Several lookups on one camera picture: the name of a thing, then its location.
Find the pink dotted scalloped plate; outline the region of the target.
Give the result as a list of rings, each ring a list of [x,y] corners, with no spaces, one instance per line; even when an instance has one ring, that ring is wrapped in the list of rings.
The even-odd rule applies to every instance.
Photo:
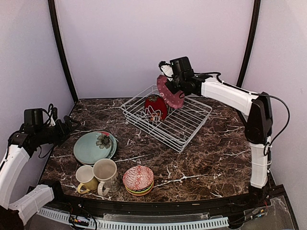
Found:
[[[159,75],[156,81],[156,86],[159,91],[160,96],[163,98],[164,102],[174,109],[179,109],[183,107],[184,99],[179,99],[176,94],[172,94],[168,88],[165,86],[167,81],[166,76]]]

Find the light teal plate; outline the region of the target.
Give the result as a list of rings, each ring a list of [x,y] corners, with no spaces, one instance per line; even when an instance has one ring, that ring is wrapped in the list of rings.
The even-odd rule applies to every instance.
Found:
[[[91,132],[81,136],[75,143],[73,154],[82,164],[93,165],[107,158],[112,151],[112,139],[106,132]]]

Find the red floral plate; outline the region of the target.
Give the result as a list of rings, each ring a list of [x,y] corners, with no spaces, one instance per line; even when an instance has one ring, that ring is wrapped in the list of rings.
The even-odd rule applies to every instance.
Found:
[[[145,100],[144,112],[151,121],[164,121],[167,117],[167,106],[161,96],[151,94]]]

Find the red and teal plate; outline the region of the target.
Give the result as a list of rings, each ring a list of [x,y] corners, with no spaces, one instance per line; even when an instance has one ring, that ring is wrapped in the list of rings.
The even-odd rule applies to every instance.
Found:
[[[101,134],[99,148],[104,151],[103,158],[111,159],[117,150],[117,140],[106,131],[101,131]]]

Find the yellow mug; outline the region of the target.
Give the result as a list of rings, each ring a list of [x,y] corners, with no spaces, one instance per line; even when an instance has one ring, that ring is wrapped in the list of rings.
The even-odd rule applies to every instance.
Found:
[[[79,182],[77,192],[85,194],[94,191],[98,188],[98,180],[93,173],[93,167],[90,165],[83,165],[76,171],[75,177]]]

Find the white patterned mug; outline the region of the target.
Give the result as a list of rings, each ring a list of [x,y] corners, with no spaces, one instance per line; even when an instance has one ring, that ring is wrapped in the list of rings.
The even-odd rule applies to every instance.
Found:
[[[100,196],[115,193],[120,188],[116,163],[111,159],[98,160],[93,166],[93,174],[99,182],[97,192]]]

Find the blue and white bowl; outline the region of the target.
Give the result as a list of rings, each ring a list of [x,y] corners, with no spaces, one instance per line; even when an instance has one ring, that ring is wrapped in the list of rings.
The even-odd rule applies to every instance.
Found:
[[[154,173],[149,167],[138,165],[128,169],[122,180],[123,184],[129,189],[143,189],[152,183]]]

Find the white and red bowl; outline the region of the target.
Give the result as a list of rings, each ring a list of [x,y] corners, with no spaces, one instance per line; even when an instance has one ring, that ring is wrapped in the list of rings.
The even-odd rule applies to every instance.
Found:
[[[142,192],[147,191],[148,189],[150,189],[153,185],[154,185],[154,181],[152,181],[152,183],[149,186],[147,186],[146,188],[143,188],[143,189],[136,189],[136,190],[134,189],[134,190],[132,190],[132,189],[129,189],[127,186],[125,186],[125,188],[128,191],[133,192],[133,193],[142,193]]]

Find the lime green bowl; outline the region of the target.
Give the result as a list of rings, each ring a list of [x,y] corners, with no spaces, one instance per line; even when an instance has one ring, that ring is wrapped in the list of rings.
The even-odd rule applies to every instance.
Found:
[[[140,191],[140,192],[132,191],[132,190],[128,189],[127,187],[125,187],[125,188],[128,191],[128,193],[130,193],[134,196],[143,196],[143,195],[149,193],[152,190],[153,185],[149,186],[148,188],[146,188],[145,190]]]

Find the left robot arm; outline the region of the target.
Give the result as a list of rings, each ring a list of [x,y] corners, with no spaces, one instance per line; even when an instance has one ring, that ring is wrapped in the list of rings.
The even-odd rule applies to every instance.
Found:
[[[0,163],[0,228],[22,230],[44,205],[52,203],[63,209],[68,199],[59,181],[44,180],[15,202],[10,202],[19,175],[37,149],[45,144],[61,146],[81,123],[69,116],[58,118],[57,108],[26,109],[24,123],[8,139],[6,153]]]

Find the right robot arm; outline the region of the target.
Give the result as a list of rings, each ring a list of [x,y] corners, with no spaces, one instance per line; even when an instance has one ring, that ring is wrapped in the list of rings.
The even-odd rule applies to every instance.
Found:
[[[159,92],[168,103],[178,106],[194,94],[224,103],[243,114],[245,137],[251,148],[250,185],[263,188],[268,181],[269,144],[272,135],[272,107],[269,95],[255,93],[226,83],[219,72],[195,73],[188,57],[170,62],[160,61],[159,69],[166,77]]]

